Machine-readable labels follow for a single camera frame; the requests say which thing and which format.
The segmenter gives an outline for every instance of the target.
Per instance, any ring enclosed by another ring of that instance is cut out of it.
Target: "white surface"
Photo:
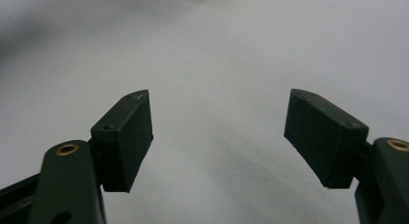
[[[109,223],[358,223],[283,137],[291,88],[408,139],[409,0],[0,0],[0,187],[149,89]]]

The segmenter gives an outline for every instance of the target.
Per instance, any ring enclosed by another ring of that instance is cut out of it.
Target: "brass insert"
[[[68,155],[68,154],[73,154],[79,149],[78,145],[74,144],[67,144],[64,146],[61,146],[58,148],[57,152],[55,154],[57,155]]]
[[[408,152],[409,153],[409,144],[406,142],[403,142],[401,140],[388,140],[386,142],[390,147],[399,150],[399,151],[403,151],[403,152]]]

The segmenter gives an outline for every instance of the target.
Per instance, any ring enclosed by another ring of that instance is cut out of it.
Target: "screw hole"
[[[71,213],[67,211],[63,211],[54,216],[51,224],[66,224],[70,220],[71,220]]]
[[[388,140],[386,143],[396,150],[409,152],[409,144],[406,142],[400,140]]]
[[[60,147],[56,154],[57,155],[68,155],[73,154],[79,149],[78,145],[68,144]]]

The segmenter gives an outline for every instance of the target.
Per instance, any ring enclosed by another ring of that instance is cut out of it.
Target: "gray background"
[[[283,137],[291,88],[409,132],[409,0],[0,0],[0,187],[149,89],[155,139],[109,223],[358,223]]]

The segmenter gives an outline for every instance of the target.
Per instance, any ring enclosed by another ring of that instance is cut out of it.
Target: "small hole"
[[[74,150],[74,147],[72,145],[68,145],[68,146],[63,147],[60,150],[60,152],[63,153],[63,154],[66,154],[66,153],[71,152],[73,150]]]
[[[51,224],[66,224],[71,220],[71,213],[64,211],[54,216]]]
[[[57,155],[68,155],[75,153],[79,149],[78,145],[73,145],[73,144],[68,144],[64,145],[63,147],[60,147],[56,154]]]
[[[409,144],[400,140],[388,140],[387,144],[399,151],[409,152]]]

